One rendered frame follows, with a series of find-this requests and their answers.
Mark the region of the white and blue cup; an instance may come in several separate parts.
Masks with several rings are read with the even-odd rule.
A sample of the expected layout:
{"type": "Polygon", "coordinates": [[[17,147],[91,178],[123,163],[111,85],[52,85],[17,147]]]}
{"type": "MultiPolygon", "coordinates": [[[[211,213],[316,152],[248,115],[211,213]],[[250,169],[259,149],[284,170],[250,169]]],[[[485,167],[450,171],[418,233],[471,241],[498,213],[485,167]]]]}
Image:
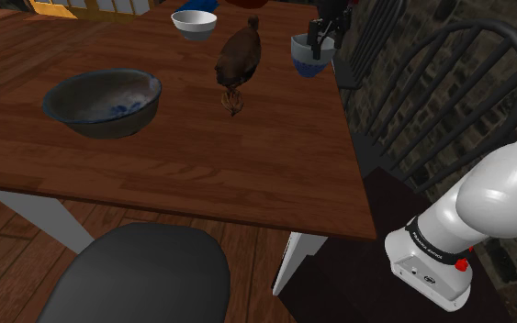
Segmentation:
{"type": "Polygon", "coordinates": [[[314,52],[307,44],[307,34],[295,35],[291,38],[291,58],[300,76],[311,78],[322,72],[332,60],[336,49],[334,39],[326,38],[320,46],[320,58],[313,58],[314,52]]]}

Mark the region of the brown hen figure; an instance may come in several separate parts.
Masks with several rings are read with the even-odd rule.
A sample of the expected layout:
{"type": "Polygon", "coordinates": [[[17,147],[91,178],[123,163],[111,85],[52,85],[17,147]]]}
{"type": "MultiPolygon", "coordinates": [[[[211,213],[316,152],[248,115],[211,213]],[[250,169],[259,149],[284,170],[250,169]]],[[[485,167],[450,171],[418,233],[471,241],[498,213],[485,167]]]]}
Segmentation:
{"type": "Polygon", "coordinates": [[[261,60],[259,17],[251,15],[248,26],[233,34],[223,46],[215,65],[217,83],[224,86],[221,103],[234,117],[243,109],[242,93],[238,87],[248,82],[261,60]]]}

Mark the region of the white bowl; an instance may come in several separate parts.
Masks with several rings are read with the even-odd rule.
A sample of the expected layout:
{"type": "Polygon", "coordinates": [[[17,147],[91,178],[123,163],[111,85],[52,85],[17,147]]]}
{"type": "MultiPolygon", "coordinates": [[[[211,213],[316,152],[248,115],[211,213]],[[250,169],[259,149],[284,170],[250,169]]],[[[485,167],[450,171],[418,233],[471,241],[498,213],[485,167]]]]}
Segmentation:
{"type": "Polygon", "coordinates": [[[209,12],[183,10],[171,15],[174,26],[188,40],[203,41],[210,37],[218,18],[209,12]]]}

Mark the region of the wooden table with white legs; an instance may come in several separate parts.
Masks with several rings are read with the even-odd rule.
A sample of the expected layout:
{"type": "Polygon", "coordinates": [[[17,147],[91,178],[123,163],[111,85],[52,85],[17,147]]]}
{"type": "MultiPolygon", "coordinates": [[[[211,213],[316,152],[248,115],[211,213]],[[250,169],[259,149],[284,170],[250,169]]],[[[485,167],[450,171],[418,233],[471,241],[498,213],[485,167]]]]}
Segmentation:
{"type": "Polygon", "coordinates": [[[166,0],[128,24],[13,13],[0,20],[0,201],[65,247],[90,234],[63,199],[347,239],[376,235],[331,70],[300,77],[290,39],[315,7],[257,12],[263,54],[241,113],[221,106],[214,66],[249,11],[217,9],[206,41],[184,39],[166,0]],[[44,95],[83,72],[126,67],[163,85],[154,120],[124,139],[87,139],[45,116],[44,95]]]}

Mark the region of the blue object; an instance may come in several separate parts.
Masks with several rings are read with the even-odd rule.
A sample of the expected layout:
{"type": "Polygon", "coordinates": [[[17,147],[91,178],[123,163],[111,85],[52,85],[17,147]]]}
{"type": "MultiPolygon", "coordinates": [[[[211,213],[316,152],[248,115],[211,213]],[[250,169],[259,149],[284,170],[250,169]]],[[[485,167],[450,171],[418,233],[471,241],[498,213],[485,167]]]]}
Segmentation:
{"type": "Polygon", "coordinates": [[[197,10],[213,13],[219,6],[218,0],[188,0],[176,9],[176,12],[185,10],[197,10]]]}

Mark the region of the large dark bowl blue rim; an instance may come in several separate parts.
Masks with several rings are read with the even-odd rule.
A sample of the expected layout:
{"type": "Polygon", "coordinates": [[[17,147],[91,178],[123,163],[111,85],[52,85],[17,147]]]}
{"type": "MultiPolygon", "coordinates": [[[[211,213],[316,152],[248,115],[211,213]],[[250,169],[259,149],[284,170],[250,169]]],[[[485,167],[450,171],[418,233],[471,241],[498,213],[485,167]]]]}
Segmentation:
{"type": "Polygon", "coordinates": [[[42,111],[91,139],[120,139],[146,127],[162,93],[154,75],[130,68],[85,72],[51,88],[42,111]]]}

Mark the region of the black chair with round seat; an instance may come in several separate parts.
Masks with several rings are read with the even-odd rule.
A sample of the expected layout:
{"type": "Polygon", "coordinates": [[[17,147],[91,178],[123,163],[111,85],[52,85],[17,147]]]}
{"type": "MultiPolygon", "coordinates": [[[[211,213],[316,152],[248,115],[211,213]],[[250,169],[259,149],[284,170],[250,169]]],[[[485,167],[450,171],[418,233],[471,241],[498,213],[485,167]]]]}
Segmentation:
{"type": "Polygon", "coordinates": [[[224,323],[229,299],[227,258],[207,232],[131,223],[73,259],[36,323],[224,323]]]}

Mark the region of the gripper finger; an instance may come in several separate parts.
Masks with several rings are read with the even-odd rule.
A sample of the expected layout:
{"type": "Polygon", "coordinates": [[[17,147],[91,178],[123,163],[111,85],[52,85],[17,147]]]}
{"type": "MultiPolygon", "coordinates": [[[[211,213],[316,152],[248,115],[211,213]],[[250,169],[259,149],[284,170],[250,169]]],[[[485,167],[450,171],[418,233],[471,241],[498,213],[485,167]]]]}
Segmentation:
{"type": "Polygon", "coordinates": [[[307,44],[315,61],[330,61],[333,55],[333,39],[329,36],[333,23],[330,20],[310,20],[307,44]]]}
{"type": "Polygon", "coordinates": [[[347,32],[347,22],[341,18],[336,20],[336,27],[334,30],[334,48],[339,50],[343,45],[343,37],[347,32]]]}

